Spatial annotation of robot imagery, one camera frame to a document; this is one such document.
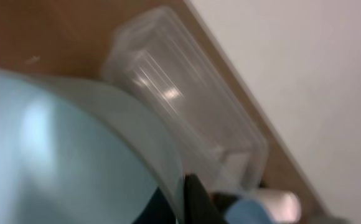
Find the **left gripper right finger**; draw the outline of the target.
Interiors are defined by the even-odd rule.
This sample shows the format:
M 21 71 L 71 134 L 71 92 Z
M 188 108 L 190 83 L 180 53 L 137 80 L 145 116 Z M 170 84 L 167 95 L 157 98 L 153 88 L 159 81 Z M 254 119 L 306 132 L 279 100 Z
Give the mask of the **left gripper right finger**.
M 187 174 L 184 182 L 186 224 L 227 224 L 195 174 Z

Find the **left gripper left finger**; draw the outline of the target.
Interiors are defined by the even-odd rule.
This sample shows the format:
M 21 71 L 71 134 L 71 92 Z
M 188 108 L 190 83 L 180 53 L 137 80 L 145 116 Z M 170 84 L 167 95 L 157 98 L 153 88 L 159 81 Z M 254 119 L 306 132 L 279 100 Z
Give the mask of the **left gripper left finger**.
M 176 217 L 160 188 L 132 224 L 176 224 Z

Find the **light blue bowl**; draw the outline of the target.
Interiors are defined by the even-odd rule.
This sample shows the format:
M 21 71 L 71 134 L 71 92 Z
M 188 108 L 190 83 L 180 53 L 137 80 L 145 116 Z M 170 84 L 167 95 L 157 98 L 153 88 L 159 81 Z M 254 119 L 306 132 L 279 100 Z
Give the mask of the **light blue bowl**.
M 157 188 L 184 223 L 158 117 L 103 82 L 0 69 L 0 223 L 132 223 Z

